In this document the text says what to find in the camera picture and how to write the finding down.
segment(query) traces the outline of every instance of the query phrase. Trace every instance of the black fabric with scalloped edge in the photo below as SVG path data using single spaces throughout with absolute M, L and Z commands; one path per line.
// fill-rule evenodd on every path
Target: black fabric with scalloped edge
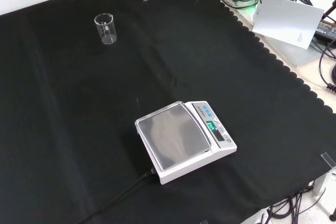
M 177 100 L 208 101 L 237 152 L 148 178 L 87 224 L 238 224 L 327 172 L 322 153 L 336 160 L 331 109 L 219 0 L 52 0 L 0 27 L 1 223 L 103 206 L 152 167 L 134 121 Z

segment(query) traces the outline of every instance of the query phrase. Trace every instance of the green digital readout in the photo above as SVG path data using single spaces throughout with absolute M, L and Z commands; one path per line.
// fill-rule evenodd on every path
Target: green digital readout
M 214 133 L 215 137 L 219 142 L 225 141 L 222 134 L 219 132 L 219 130 L 216 128 L 216 125 L 213 121 L 206 121 L 206 124 L 208 125 L 209 129 Z
M 208 124 L 210 130 L 212 131 L 216 130 L 216 127 L 212 121 L 206 121 L 206 123 Z

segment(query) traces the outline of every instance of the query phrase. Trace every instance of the white card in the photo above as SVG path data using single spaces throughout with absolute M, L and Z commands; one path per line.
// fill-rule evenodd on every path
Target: white card
M 261 0 L 253 32 L 307 49 L 324 10 L 290 0 Z

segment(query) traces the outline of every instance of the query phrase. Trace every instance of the electronic device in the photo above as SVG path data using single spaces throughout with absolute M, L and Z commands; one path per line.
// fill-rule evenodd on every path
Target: electronic device
M 162 185 L 237 150 L 206 101 L 175 102 L 135 126 Z
M 334 39 L 336 39 L 336 24 L 330 23 L 322 19 L 316 28 L 314 37 L 326 42 L 333 41 Z

